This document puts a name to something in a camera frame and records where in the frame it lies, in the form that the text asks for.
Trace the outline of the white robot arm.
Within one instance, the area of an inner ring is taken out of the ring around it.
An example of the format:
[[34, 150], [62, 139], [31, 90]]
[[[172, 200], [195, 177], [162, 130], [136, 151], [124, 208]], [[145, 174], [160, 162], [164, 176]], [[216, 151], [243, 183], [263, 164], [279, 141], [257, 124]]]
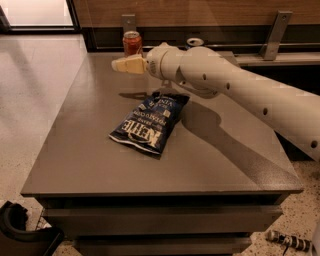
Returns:
[[148, 72], [161, 80], [223, 93], [315, 161], [320, 160], [320, 96], [246, 71], [206, 48], [162, 43], [147, 55], [111, 62], [117, 72]]

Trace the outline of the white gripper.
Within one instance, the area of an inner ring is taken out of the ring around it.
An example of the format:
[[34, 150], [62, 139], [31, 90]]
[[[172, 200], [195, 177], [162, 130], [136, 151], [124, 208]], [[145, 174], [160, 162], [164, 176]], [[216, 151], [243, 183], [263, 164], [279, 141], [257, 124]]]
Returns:
[[146, 60], [140, 54], [135, 54], [113, 60], [111, 66], [114, 71], [131, 74], [143, 74], [148, 70], [153, 77], [176, 82], [181, 57], [179, 48], [163, 42], [148, 52]]

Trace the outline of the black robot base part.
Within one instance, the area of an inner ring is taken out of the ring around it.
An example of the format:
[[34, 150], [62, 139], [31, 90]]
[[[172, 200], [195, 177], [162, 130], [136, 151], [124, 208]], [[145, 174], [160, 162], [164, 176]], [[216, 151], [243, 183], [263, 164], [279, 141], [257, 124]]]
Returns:
[[6, 201], [0, 208], [0, 256], [52, 256], [64, 239], [56, 227], [26, 230], [27, 209]]

